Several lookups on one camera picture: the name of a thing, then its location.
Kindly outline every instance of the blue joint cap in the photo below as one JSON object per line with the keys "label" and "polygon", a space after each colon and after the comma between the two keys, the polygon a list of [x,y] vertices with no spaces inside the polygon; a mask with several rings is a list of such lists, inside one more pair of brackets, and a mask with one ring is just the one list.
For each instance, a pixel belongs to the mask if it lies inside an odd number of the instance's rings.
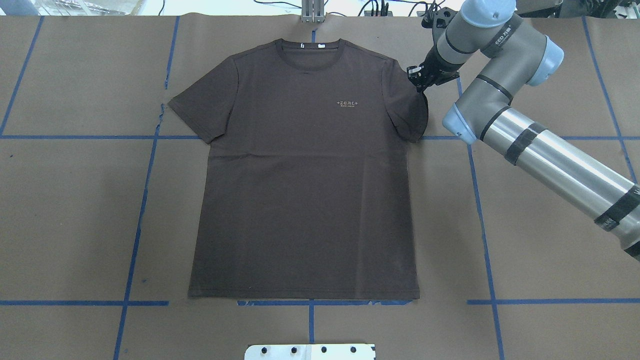
{"label": "blue joint cap", "polygon": [[466,0],[460,15],[477,28],[493,28],[507,22],[516,10],[516,0]]}
{"label": "blue joint cap", "polygon": [[538,66],[536,73],[527,81],[528,85],[538,86],[544,83],[549,76],[556,72],[564,59],[564,51],[556,45],[556,43],[551,41],[548,36],[546,36],[546,38],[547,47],[545,48],[545,54],[542,56],[540,66]]}
{"label": "blue joint cap", "polygon": [[458,105],[453,104],[451,109],[444,115],[442,119],[442,125],[449,130],[453,135],[456,135],[460,140],[471,145],[477,139],[476,134],[471,130],[465,118],[462,117]]}

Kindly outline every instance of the white mounting plate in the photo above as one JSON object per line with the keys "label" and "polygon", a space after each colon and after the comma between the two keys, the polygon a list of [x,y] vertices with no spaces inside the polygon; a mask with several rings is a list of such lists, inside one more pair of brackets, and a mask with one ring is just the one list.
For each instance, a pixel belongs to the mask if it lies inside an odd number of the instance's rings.
{"label": "white mounting plate", "polygon": [[376,345],[374,344],[251,345],[246,349],[246,352],[244,352],[244,360],[375,359]]}

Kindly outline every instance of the shirt neckline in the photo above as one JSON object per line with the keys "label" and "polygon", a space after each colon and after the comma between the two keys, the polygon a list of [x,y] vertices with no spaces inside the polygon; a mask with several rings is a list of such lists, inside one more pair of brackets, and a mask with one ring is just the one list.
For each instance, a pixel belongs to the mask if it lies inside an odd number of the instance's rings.
{"label": "shirt neckline", "polygon": [[[298,70],[318,71],[318,70],[328,69],[331,66],[335,65],[340,60],[340,58],[342,57],[342,52],[344,51],[344,48],[345,48],[345,41],[343,39],[338,39],[338,41],[334,41],[334,42],[320,42],[320,43],[291,42],[291,41],[286,41],[284,39],[279,38],[278,40],[275,41],[275,47],[276,47],[276,52],[278,53],[282,61],[284,61],[287,65]],[[289,58],[289,55],[285,54],[283,49],[284,47],[289,47],[291,49],[304,49],[306,51],[322,51],[325,49],[338,49],[338,51],[334,54],[331,61],[329,61],[328,63],[324,64],[321,67],[304,67],[291,61],[291,59]]]}

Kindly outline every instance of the white bracket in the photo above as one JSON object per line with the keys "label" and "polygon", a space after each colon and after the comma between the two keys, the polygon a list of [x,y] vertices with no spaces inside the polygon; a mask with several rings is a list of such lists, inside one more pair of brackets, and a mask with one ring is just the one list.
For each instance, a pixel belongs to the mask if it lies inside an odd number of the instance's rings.
{"label": "white bracket", "polygon": [[324,22],[324,0],[302,0],[302,22]]}
{"label": "white bracket", "polygon": [[251,345],[244,360],[376,360],[376,345]]}

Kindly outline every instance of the black band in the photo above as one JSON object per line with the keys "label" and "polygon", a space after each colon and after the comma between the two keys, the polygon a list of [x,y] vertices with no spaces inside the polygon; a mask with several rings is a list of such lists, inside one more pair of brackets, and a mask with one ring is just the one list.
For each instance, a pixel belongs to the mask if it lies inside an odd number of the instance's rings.
{"label": "black band", "polygon": [[524,129],[524,131],[522,131],[520,135],[518,135],[511,146],[509,146],[509,148],[507,149],[507,153],[504,155],[504,158],[507,159],[507,161],[512,165],[516,165],[516,162],[518,161],[520,155],[544,130],[547,130],[547,128],[537,122],[529,125],[528,128]]}
{"label": "black band", "polygon": [[509,38],[516,32],[518,27],[522,24],[522,18],[518,15],[513,16],[504,23],[500,31],[489,41],[489,43],[480,51],[488,58],[494,58],[502,51],[502,46],[509,40]]}
{"label": "black band", "polygon": [[620,225],[620,221],[637,208],[638,205],[640,205],[640,188],[634,185],[625,195],[622,195],[615,204],[605,211],[604,214],[597,217],[593,222],[604,229],[604,231],[611,231]]}
{"label": "black band", "polygon": [[449,41],[449,36],[447,35],[446,31],[444,32],[444,39],[447,41],[447,44],[449,44],[449,47],[451,47],[451,49],[454,49],[454,51],[456,51],[456,53],[469,55],[469,54],[473,54],[475,52],[475,51],[462,51],[462,50],[458,49],[457,47],[453,46],[451,41]]}
{"label": "black band", "polygon": [[476,79],[480,79],[482,81],[487,82],[489,85],[493,86],[499,92],[503,93],[509,99],[509,105],[511,105],[511,101],[513,101],[513,95],[509,92],[509,90],[505,89],[504,86],[496,83],[492,78],[479,74],[476,76]]}
{"label": "black band", "polygon": [[491,125],[493,125],[493,122],[495,121],[495,119],[497,119],[500,115],[502,115],[502,113],[504,113],[509,109],[511,109],[510,106],[505,106],[502,109],[500,109],[500,111],[495,113],[495,115],[491,118],[491,120],[489,120],[489,122],[486,124],[486,126],[482,130],[482,133],[480,134],[480,141],[484,141],[484,136],[486,134],[486,131],[489,130],[489,127],[491,127]]}
{"label": "black band", "polygon": [[640,241],[625,249],[625,252],[633,257],[640,255]]}

